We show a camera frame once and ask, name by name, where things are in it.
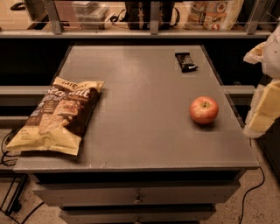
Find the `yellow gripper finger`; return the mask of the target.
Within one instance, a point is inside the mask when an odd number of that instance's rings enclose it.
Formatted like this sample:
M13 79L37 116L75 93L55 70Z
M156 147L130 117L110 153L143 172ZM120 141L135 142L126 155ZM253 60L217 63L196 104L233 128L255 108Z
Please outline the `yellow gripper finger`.
M256 64L258 62L261 62L263 60L264 47L265 42L256 45L254 48L252 48L249 52L245 54L243 60L250 64Z
M243 133L249 138L263 135L280 117L280 80L259 84L254 92Z

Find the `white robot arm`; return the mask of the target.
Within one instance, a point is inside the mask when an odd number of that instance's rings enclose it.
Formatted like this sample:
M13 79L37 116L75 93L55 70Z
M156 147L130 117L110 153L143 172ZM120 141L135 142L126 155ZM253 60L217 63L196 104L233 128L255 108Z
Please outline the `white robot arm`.
M269 84L259 84L255 89L243 129L246 137L258 138L280 117L280 27L247 52L243 60L261 62L262 72L271 78Z

